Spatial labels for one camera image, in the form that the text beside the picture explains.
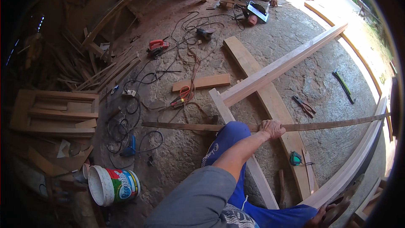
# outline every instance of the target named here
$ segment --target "blue pants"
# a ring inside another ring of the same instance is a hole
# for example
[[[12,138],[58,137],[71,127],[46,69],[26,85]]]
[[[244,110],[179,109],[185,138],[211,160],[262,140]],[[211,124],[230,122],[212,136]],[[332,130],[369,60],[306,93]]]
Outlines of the blue pants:
[[[219,130],[217,138],[208,149],[207,155],[202,159],[201,166],[212,165],[229,147],[248,136],[250,136],[250,131],[246,124],[239,121],[231,121]],[[229,204],[240,209],[242,209],[243,202],[245,201],[245,194],[243,192],[245,169],[246,163],[240,171],[235,191],[228,200]],[[260,228],[302,227],[317,213],[317,209],[308,205],[297,205],[292,208],[273,210],[256,207],[249,202],[245,203],[243,211],[250,215]]]

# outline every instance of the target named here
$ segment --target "red power tool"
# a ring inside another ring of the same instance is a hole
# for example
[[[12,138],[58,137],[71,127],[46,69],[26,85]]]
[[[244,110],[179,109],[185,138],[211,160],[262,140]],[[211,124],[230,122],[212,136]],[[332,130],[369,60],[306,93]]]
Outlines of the red power tool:
[[[165,49],[169,48],[169,42],[165,42],[165,39],[167,39],[167,37],[162,40],[154,40],[149,42],[149,49],[146,50],[146,52],[148,52],[148,57],[156,59],[163,53]]]

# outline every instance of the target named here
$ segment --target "dark clothing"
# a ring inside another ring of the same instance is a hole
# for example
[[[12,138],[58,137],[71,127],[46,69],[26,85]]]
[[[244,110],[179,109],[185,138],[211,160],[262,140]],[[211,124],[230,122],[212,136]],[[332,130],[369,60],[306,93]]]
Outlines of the dark clothing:
[[[243,190],[246,163],[238,182],[229,172],[211,166],[227,149],[248,136],[249,128],[238,121],[220,129],[201,161],[202,168],[163,199],[144,227],[299,228],[314,217],[317,210],[307,205],[274,210],[249,203]]]

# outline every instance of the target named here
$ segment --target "tape measure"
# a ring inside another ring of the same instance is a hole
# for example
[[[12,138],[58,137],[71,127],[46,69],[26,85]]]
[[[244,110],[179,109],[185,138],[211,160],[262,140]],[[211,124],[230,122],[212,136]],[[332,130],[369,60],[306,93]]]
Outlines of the tape measure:
[[[298,166],[299,164],[303,164],[305,166],[307,165],[314,165],[315,163],[312,162],[308,162],[308,163],[303,163],[302,162],[302,157],[301,155],[299,155],[298,153],[296,153],[295,151],[292,151],[290,154],[290,164],[292,166]]]

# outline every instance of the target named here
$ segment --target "white drawstring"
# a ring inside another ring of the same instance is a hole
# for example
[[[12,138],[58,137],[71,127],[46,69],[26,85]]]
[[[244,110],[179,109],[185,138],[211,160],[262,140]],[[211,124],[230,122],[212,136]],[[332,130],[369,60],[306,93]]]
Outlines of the white drawstring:
[[[242,204],[241,210],[243,210],[243,208],[245,207],[245,203],[247,202],[247,197],[248,197],[248,195],[246,195],[246,199],[245,199],[245,201],[244,201],[243,204]]]

